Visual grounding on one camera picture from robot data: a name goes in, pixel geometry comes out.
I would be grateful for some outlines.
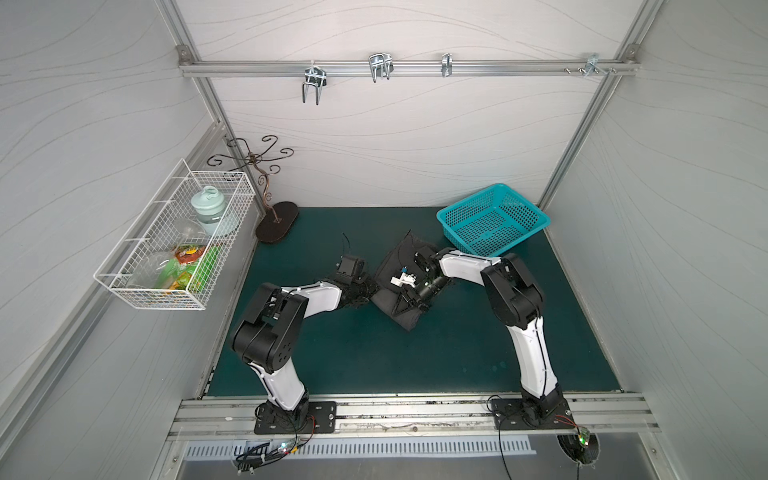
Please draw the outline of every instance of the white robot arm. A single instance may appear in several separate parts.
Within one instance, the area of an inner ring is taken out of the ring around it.
[[[485,287],[493,313],[506,325],[515,344],[527,417],[531,424],[540,424],[562,403],[563,394],[552,372],[544,340],[541,316],[544,294],[531,272],[513,253],[503,257],[478,257],[445,249],[429,258],[422,254],[420,262],[419,255],[417,252],[417,263],[423,270],[432,271],[422,283],[429,283],[431,279],[442,282],[438,280],[442,274]]]
[[[261,380],[272,416],[295,429],[305,422],[309,407],[306,389],[291,360],[301,323],[308,316],[367,301],[376,284],[364,268],[362,259],[344,255],[330,278],[311,285],[263,283],[233,336],[232,349]]]
[[[477,257],[462,253],[459,250],[452,250],[439,257],[439,265],[442,274],[449,278],[461,278],[469,282],[485,285],[482,272],[489,267],[498,266],[504,276],[510,276],[510,268],[515,261],[510,264],[502,265],[501,257]],[[558,384],[558,379],[552,372],[552,366],[549,363],[547,353],[547,344],[544,341],[544,319],[541,317],[541,303],[543,296],[538,288],[535,288],[530,294],[534,298],[526,298],[525,293],[516,286],[511,287],[515,295],[521,295],[523,302],[528,303],[535,315],[527,317],[530,320],[526,322],[515,322],[515,325],[507,325],[512,336],[512,342],[515,344],[515,351],[520,363],[520,383],[526,392],[536,398],[548,395]]]
[[[402,275],[392,282],[402,287],[403,303],[423,310],[449,281],[460,278],[485,287],[496,317],[515,344],[521,372],[525,414],[532,425],[542,424],[564,401],[552,372],[544,340],[541,308],[544,294],[520,258],[477,257],[458,250],[439,253],[418,250],[414,257],[426,277]],[[291,361],[301,322],[308,316],[369,299],[376,283],[363,273],[364,262],[345,255],[329,279],[299,287],[264,283],[244,313],[233,338],[233,349],[259,376],[270,404],[294,425],[306,418],[308,396]]]

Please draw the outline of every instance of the red wire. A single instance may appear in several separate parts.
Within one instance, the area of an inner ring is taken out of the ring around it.
[[[573,420],[569,419],[567,416],[565,416],[565,415],[555,415],[555,417],[560,419],[561,422],[563,422],[563,423],[565,423],[567,425],[570,425],[570,426],[574,427],[575,429],[578,429],[578,425],[576,424],[576,422],[574,422]]]
[[[315,419],[314,415],[310,415],[310,418],[312,419],[312,433],[310,433],[310,437],[306,440],[306,442],[302,443],[301,446],[304,446],[307,443],[309,443],[312,437],[315,435],[315,427],[317,426],[317,420]]]

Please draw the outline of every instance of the white wire basket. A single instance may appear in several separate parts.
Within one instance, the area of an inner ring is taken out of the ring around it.
[[[207,185],[216,187],[227,199],[222,221],[212,235],[182,237],[174,221],[178,218],[196,221],[197,212],[190,200]],[[255,194],[244,172],[193,171],[182,159],[94,278],[136,309],[205,310]],[[233,224],[237,226],[228,234],[219,235],[219,228],[225,224],[224,230]],[[172,252],[177,246],[188,244],[205,248],[185,290],[129,287],[142,260],[153,253]]]

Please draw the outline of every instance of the white plastic part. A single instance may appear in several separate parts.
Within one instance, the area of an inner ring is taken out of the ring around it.
[[[480,272],[484,268],[501,262],[501,257],[477,257],[459,250],[448,252],[440,259],[440,270],[451,278],[462,278],[470,282],[483,284]]]
[[[290,292],[291,295],[305,296],[310,300],[306,306],[304,318],[315,313],[335,310],[341,301],[341,289],[332,283],[317,282],[297,287],[284,286],[283,291]]]
[[[544,319],[539,316],[525,330],[517,326],[507,327],[518,355],[520,385],[537,399],[551,392],[558,383],[549,363],[543,326]]]
[[[296,369],[293,368],[293,359],[288,359],[288,363],[275,373],[267,373],[262,366],[253,362],[248,366],[259,376],[270,402],[289,411],[299,405],[304,395],[304,384],[301,383]]]
[[[389,282],[397,286],[410,285],[416,288],[416,275],[411,275],[410,273],[403,272],[403,273],[400,273],[400,278],[393,276]]]

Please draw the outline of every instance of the green table surface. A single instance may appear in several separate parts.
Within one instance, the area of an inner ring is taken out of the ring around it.
[[[343,251],[373,273],[411,230],[451,244],[435,218],[437,207],[303,208],[276,245],[256,248],[209,396],[263,395],[256,375],[231,350],[231,335],[263,282],[313,283],[331,274]],[[608,391],[619,385],[543,232],[512,251],[528,265],[546,295],[544,333],[554,374],[563,390]],[[491,312],[485,289],[454,280],[409,333],[373,303],[305,319],[293,363],[310,394],[519,391],[520,369],[506,327]]]

